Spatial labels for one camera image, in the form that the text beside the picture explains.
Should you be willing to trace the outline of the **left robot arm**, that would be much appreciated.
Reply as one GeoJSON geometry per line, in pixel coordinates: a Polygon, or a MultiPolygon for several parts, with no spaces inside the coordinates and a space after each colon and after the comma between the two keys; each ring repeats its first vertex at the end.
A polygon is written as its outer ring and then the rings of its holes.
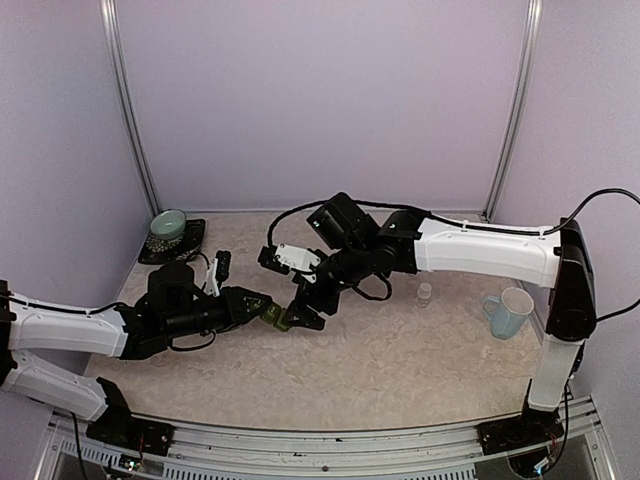
{"type": "Polygon", "coordinates": [[[152,272],[146,293],[133,306],[94,310],[38,304],[1,291],[1,388],[95,422],[121,445],[140,434],[137,418],[118,387],[103,378],[74,374],[35,355],[35,350],[85,352],[146,360],[172,348],[177,338],[216,337],[261,316],[270,296],[243,287],[199,288],[195,272],[174,262],[152,272]]]}

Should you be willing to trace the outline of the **green pill organizer box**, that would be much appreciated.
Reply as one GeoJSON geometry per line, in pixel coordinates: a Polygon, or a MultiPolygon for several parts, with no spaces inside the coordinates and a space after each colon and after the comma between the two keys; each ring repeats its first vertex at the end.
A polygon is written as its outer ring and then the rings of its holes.
{"type": "Polygon", "coordinates": [[[275,303],[262,313],[260,319],[280,332],[288,332],[292,328],[287,310],[275,303]]]}

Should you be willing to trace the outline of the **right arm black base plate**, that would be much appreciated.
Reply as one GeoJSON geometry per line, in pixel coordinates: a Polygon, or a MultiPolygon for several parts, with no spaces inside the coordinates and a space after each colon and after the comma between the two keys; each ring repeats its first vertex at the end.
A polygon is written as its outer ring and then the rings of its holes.
{"type": "Polygon", "coordinates": [[[564,435],[559,420],[525,419],[521,416],[483,422],[476,427],[484,455],[504,453],[564,435]]]}

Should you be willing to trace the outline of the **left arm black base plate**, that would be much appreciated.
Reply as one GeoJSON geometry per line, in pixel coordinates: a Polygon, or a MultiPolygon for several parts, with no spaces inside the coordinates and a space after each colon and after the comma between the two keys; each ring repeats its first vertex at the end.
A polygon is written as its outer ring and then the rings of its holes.
{"type": "Polygon", "coordinates": [[[86,429],[88,438],[162,457],[168,454],[173,435],[174,427],[168,423],[132,416],[101,418],[86,429]]]}

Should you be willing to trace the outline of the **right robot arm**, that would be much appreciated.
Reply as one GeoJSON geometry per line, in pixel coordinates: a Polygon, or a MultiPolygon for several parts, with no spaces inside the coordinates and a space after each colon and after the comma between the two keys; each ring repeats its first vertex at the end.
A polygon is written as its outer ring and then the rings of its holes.
{"type": "Polygon", "coordinates": [[[277,263],[298,276],[290,308],[308,327],[333,315],[340,295],[370,276],[452,271],[503,277],[548,288],[542,357],[511,433],[535,442],[551,424],[580,349],[597,324],[593,270],[579,224],[517,228],[460,222],[413,206],[395,206],[383,224],[367,202],[340,192],[310,204],[307,222],[331,253],[271,244],[277,263]]]}

